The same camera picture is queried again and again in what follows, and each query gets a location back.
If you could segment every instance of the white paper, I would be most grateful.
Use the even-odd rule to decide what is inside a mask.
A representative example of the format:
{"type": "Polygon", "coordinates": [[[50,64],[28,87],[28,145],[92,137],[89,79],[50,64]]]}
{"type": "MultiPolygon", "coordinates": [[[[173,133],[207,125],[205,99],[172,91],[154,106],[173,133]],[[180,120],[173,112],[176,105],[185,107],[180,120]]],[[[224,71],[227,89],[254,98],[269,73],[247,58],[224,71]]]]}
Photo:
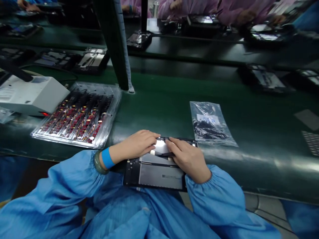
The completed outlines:
{"type": "Polygon", "coordinates": [[[218,117],[214,116],[214,115],[197,114],[197,120],[198,121],[206,121],[207,123],[214,124],[214,125],[220,125],[218,117]]]}
{"type": "Polygon", "coordinates": [[[9,87],[0,88],[0,101],[10,101],[15,93],[15,90],[9,87]]]}

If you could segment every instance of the green pole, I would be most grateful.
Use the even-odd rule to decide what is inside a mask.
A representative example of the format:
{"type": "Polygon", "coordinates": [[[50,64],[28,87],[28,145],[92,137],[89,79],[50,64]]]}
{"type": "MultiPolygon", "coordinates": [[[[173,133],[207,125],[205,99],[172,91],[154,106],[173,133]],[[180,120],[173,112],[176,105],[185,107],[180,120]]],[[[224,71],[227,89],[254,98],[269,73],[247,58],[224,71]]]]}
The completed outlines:
{"type": "Polygon", "coordinates": [[[121,28],[121,23],[116,11],[115,1],[116,0],[93,0],[93,6],[100,23],[101,31],[112,60],[119,86],[122,90],[128,90],[129,79],[127,74],[127,66],[125,63],[125,50],[121,35],[121,31],[124,29],[121,28]]]}

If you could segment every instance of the white machine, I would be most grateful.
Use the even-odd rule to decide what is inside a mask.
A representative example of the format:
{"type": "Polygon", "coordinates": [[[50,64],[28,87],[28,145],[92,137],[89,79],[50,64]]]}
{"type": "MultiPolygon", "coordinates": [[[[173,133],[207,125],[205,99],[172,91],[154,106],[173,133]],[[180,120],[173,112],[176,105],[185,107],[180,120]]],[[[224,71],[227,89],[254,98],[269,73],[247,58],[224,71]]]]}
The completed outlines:
{"type": "Polygon", "coordinates": [[[34,76],[25,82],[13,75],[0,86],[0,106],[26,115],[46,116],[69,93],[53,77],[34,76]]]}

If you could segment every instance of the clear plastic bag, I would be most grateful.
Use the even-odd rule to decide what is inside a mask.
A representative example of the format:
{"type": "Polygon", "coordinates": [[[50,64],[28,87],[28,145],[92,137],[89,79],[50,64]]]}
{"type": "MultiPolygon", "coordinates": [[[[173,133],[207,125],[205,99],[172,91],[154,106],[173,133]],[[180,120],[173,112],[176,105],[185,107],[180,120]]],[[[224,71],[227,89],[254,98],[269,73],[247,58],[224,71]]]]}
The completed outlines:
{"type": "Polygon", "coordinates": [[[102,149],[120,100],[118,85],[76,82],[70,94],[31,133],[33,138],[102,149]]]}
{"type": "Polygon", "coordinates": [[[199,143],[238,147],[219,104],[190,101],[195,139],[199,143]]]}
{"type": "Polygon", "coordinates": [[[0,107],[0,123],[5,124],[14,119],[14,111],[0,107]]]}

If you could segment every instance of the metal pole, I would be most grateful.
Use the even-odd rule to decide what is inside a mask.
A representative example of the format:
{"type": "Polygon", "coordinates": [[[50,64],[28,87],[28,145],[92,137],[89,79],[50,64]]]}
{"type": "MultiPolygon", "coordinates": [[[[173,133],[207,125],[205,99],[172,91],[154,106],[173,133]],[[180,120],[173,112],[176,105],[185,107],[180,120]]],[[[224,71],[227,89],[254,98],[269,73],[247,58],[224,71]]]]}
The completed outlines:
{"type": "Polygon", "coordinates": [[[141,31],[146,32],[147,29],[147,11],[148,0],[142,0],[142,12],[141,12],[141,31]]]}
{"type": "Polygon", "coordinates": [[[119,86],[122,90],[128,90],[128,75],[121,35],[121,31],[124,29],[121,28],[114,1],[115,0],[93,0],[93,6],[107,45],[108,53],[112,60],[119,86]]]}

